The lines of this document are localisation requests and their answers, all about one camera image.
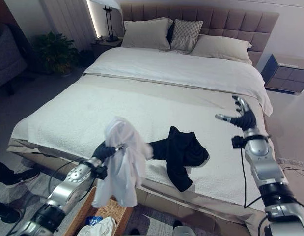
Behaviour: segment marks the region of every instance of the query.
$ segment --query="gray armchair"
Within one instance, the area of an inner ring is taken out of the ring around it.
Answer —
[[[26,67],[10,28],[0,24],[0,86],[21,74]]]

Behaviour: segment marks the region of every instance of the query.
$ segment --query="shoe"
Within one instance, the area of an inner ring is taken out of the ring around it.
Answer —
[[[30,169],[22,173],[14,174],[15,179],[12,180],[9,184],[5,184],[7,188],[13,188],[20,183],[31,181],[39,176],[40,171],[35,169]]]
[[[175,220],[175,222],[173,223],[173,228],[176,228],[177,226],[182,226],[182,223],[180,220]]]
[[[139,232],[138,229],[132,229],[132,230],[130,231],[130,235],[140,235],[140,232]]]
[[[4,223],[13,224],[21,217],[21,211],[0,202],[0,218]]]

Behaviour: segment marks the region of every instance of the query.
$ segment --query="wall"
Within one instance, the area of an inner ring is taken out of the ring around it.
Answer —
[[[11,23],[17,25],[16,20],[4,0],[0,0],[0,23]]]
[[[4,0],[29,41],[51,31],[51,26],[39,0]]]
[[[271,37],[257,65],[261,71],[272,53],[304,58],[304,0],[119,0],[120,2],[155,2],[163,4],[207,5],[246,10],[273,11],[280,14]],[[91,2],[97,31],[107,35],[102,6]]]

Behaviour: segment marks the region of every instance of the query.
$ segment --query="headboard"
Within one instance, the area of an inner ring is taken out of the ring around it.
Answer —
[[[279,13],[246,11],[208,6],[180,6],[163,4],[121,4],[124,21],[146,21],[159,17],[173,20],[203,21],[201,34],[226,36],[246,40],[252,48],[248,55],[256,66]]]

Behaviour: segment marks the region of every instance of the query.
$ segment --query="white blanket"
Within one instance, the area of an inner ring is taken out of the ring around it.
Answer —
[[[248,96],[244,99],[255,112],[261,132],[266,134],[257,100]],[[242,135],[242,131],[215,119],[216,113],[238,114],[230,94],[86,75],[20,121],[11,138],[89,158],[104,140],[105,126],[114,116],[126,118],[145,142],[166,138],[174,125],[181,132],[194,131],[210,154],[203,167],[188,168],[194,185],[187,191],[242,205],[240,152],[231,145],[231,138]],[[247,162],[245,168],[249,202],[259,192]],[[172,186],[165,161],[149,160],[146,175],[149,180]],[[261,201],[251,207],[264,209]]]
[[[188,168],[194,185],[187,191],[243,204],[240,152],[231,145],[231,138],[242,135],[242,131],[214,117],[216,113],[236,116],[234,101],[229,93],[186,88],[185,85],[245,94],[243,98],[266,135],[258,103],[267,114],[272,112],[272,107],[262,78],[252,66],[223,59],[119,48],[105,52],[85,72],[108,77],[81,77],[20,121],[11,138],[89,158],[104,140],[105,126],[114,116],[126,118],[145,142],[166,138],[173,125],[181,132],[194,131],[210,154],[203,167]],[[182,83],[183,87],[137,79]],[[245,168],[250,202],[259,192],[247,162]],[[147,179],[172,186],[165,161],[148,161]],[[264,206],[258,201],[251,208],[263,210]]]
[[[85,73],[137,78],[257,98],[268,116],[273,112],[261,74],[251,65],[218,58],[114,48],[103,53]]]

